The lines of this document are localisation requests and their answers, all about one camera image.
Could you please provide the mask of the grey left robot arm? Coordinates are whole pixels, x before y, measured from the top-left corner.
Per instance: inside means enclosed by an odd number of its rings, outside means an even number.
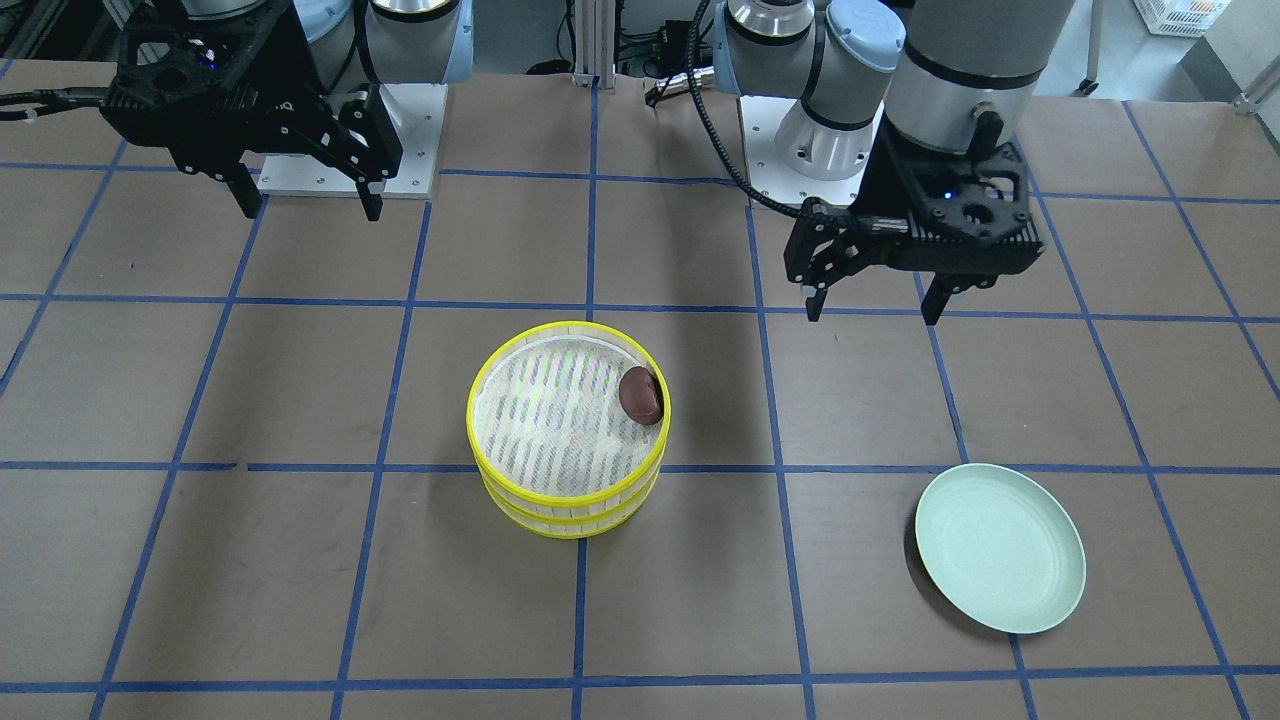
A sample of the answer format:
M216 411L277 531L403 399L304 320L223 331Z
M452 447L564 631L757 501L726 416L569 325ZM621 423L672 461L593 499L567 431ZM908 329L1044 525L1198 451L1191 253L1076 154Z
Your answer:
M813 179L860 174L855 196L773 199L733 164L701 94L698 115L730 178L790 217L787 279L817 322L829 288L870 266L932 274L922 316L1043 254L1012 135L1073 9L1069 1L701 1L716 86L792 101L776 141Z

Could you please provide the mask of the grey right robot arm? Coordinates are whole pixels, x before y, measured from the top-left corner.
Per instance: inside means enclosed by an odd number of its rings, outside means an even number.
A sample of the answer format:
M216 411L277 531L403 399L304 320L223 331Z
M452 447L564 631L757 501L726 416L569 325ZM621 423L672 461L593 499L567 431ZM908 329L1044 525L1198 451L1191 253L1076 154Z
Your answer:
M99 109L125 141L225 186L428 200L448 88L474 68L468 1L146 1Z

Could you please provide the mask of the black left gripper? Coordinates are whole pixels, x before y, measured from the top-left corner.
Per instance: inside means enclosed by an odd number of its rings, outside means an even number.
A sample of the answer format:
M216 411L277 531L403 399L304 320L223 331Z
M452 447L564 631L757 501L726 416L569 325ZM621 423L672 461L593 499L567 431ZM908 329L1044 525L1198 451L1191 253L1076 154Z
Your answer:
M1004 129L1004 120L978 120L951 154L883 122L854 201L808 199L785 247L788 281L805 286L806 319L820 319L836 281L887 266L934 273L922 300L934 327L951 297L1036 263L1044 241L1029 209L1027 163L998 141Z

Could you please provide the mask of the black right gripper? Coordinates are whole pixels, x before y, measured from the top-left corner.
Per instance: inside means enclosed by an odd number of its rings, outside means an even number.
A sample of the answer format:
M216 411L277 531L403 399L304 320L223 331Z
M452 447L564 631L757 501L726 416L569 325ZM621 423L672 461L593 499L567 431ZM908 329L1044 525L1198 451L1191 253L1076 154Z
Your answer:
M291 1L140 4L123 27L116 73L100 109L128 142L163 147L187 173L220 179L247 219L262 193L243 154L312 154L340 133L337 110ZM355 181L369 222L379 222L385 177Z

